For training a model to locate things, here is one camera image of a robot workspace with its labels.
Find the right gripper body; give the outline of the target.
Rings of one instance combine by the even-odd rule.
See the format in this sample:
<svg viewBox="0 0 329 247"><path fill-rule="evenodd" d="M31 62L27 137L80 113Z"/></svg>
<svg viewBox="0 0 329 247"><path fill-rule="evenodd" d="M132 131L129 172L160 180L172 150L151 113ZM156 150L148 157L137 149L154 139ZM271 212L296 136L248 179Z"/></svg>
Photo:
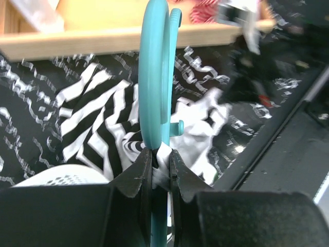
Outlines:
<svg viewBox="0 0 329 247"><path fill-rule="evenodd" d="M269 103L274 80L328 63L328 1L269 1L269 7L276 24L257 36L260 54L248 50L244 36L233 44L234 75L222 102Z"/></svg>

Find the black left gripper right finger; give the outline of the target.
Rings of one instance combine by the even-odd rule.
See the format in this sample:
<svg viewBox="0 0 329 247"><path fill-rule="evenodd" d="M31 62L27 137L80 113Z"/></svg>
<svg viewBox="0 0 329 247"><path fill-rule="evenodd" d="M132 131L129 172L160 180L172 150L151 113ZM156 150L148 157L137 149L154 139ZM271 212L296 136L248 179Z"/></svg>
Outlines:
<svg viewBox="0 0 329 247"><path fill-rule="evenodd" d="M170 154L175 246L328 246L328 225L301 193L216 191Z"/></svg>

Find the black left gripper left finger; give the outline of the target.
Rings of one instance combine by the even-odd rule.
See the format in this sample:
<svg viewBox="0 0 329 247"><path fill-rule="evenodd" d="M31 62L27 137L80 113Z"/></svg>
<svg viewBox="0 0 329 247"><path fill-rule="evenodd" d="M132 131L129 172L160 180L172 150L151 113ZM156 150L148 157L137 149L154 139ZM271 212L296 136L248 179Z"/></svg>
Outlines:
<svg viewBox="0 0 329 247"><path fill-rule="evenodd" d="M1 246L149 246L152 154L107 184L1 190Z"/></svg>

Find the black white striped tank top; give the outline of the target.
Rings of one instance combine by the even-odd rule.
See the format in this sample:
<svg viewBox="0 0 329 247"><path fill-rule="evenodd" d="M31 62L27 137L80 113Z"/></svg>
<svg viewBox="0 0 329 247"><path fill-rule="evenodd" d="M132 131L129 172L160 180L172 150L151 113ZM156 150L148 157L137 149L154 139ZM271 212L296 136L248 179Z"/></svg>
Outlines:
<svg viewBox="0 0 329 247"><path fill-rule="evenodd" d="M181 136L171 137L157 153L160 171L167 176L170 152L177 150L187 167L207 184L217 177L207 157L213 138L228 120L229 104L219 104L221 90L211 88L198 101L180 97L173 102L173 121L185 124ZM57 94L66 163L90 166L108 180L125 171L144 148L138 121L138 85L110 75L91 63L80 79Z"/></svg>

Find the teal hanger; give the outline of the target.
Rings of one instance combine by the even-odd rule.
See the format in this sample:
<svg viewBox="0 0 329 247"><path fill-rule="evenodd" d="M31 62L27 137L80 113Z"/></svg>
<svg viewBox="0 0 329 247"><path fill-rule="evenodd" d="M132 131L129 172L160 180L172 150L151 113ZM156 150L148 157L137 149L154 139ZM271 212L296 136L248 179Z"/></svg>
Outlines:
<svg viewBox="0 0 329 247"><path fill-rule="evenodd" d="M139 124L143 143L152 154L151 246L167 246L170 137L184 132L172 123L173 72L180 9L167 1L149 1L145 9L138 63Z"/></svg>

